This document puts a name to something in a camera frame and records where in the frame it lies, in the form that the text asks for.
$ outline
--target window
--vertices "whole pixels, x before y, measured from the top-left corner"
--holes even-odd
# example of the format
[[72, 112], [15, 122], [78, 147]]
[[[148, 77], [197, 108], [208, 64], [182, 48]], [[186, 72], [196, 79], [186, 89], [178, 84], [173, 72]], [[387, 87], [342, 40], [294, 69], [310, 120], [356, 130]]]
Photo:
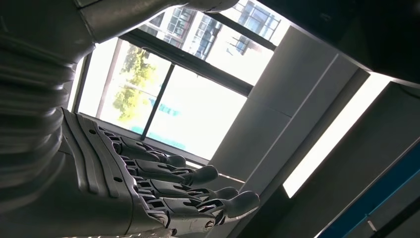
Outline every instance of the window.
[[[121, 37], [144, 49], [118, 38], [100, 44], [81, 79], [79, 112], [205, 164], [268, 64], [280, 25], [278, 14], [254, 0], [222, 14], [169, 8]], [[162, 41], [151, 44], [140, 30]]]
[[147, 137], [210, 160], [245, 100], [176, 66]]
[[100, 44], [92, 55], [79, 112], [141, 134], [170, 65], [119, 39]]
[[221, 14], [248, 28], [275, 44], [281, 37], [280, 15], [254, 0], [240, 0], [233, 8]]
[[120, 39], [94, 50], [79, 112], [210, 160], [246, 97]]
[[[256, 19], [271, 16], [258, 6], [247, 5], [247, 8]], [[264, 22], [252, 21], [250, 16], [249, 19], [244, 22], [250, 26], [254, 22], [255, 27], [263, 31]], [[256, 84], [273, 54], [211, 17], [182, 7], [166, 12], [160, 28], [166, 30], [154, 36], [252, 85]]]

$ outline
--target light fixture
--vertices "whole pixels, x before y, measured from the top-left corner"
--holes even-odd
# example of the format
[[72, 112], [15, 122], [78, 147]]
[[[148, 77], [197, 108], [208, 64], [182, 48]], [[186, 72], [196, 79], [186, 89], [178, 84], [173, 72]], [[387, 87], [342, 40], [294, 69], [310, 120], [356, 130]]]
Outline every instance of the light fixture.
[[389, 81], [390, 78], [385, 75], [374, 73], [370, 75], [283, 183], [283, 187], [289, 197], [292, 197], [299, 190], [363, 112], [388, 85]]

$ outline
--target blue panel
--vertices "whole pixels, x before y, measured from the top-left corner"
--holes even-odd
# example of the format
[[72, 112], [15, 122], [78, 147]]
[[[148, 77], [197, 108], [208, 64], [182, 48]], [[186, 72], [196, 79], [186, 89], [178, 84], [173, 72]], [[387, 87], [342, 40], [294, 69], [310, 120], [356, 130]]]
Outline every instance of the blue panel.
[[420, 143], [397, 162], [318, 238], [345, 237], [420, 171]]

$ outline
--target screw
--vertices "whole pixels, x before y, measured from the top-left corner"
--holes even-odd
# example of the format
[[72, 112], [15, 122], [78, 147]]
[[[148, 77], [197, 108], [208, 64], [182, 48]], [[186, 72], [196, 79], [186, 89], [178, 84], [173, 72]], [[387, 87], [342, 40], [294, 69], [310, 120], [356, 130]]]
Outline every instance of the screw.
[[207, 222], [206, 226], [204, 227], [206, 230], [210, 230], [214, 226], [213, 221]]

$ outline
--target tree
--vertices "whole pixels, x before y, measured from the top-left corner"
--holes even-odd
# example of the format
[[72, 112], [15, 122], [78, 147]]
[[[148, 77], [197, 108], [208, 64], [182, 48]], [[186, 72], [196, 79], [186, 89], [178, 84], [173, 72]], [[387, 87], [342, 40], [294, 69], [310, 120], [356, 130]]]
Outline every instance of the tree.
[[[136, 46], [130, 45], [120, 74], [128, 74], [127, 82], [134, 86], [144, 88], [147, 83], [153, 83], [155, 68], [145, 63], [147, 52]], [[121, 112], [121, 121], [132, 120], [138, 115], [139, 106], [149, 103], [147, 96], [131, 86], [124, 87], [115, 96], [113, 106]]]

